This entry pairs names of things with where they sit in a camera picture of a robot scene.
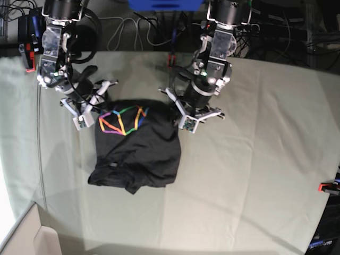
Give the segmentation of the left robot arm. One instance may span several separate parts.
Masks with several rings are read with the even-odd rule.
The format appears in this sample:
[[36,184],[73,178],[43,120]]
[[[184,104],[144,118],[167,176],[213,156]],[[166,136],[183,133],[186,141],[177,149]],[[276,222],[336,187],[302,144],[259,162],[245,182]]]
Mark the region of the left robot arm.
[[210,100],[230,82],[228,58],[237,48],[235,29],[250,23],[252,1],[209,1],[201,46],[188,66],[172,65],[168,86],[161,90],[177,110],[179,129],[195,133],[212,117],[225,118]]

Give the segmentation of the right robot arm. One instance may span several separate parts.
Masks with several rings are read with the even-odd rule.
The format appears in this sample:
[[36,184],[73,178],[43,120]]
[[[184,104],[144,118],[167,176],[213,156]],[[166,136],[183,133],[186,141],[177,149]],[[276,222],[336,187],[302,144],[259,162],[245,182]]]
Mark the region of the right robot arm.
[[[87,66],[82,72],[73,67],[94,58],[103,33],[98,16],[87,6],[88,1],[45,1],[41,12],[49,23],[42,35],[43,52],[37,81],[41,87],[63,94],[60,105],[73,115],[72,121],[78,131],[94,125],[92,113],[107,108],[107,90],[117,84],[109,80],[92,83],[89,77],[98,70],[95,65]],[[77,23],[83,17],[94,24],[91,28],[94,42],[85,58],[81,57],[82,50],[77,47],[80,42]]]

